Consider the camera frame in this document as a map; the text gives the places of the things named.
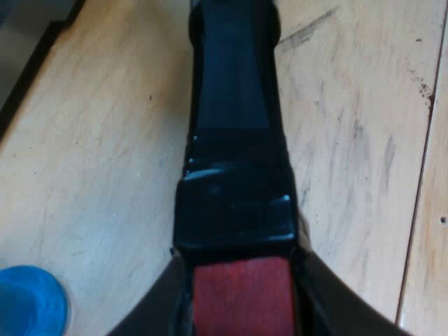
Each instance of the blue plastic cup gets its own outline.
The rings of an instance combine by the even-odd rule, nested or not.
[[[54,276],[33,266],[0,271],[1,336],[62,336],[66,323],[67,297]]]

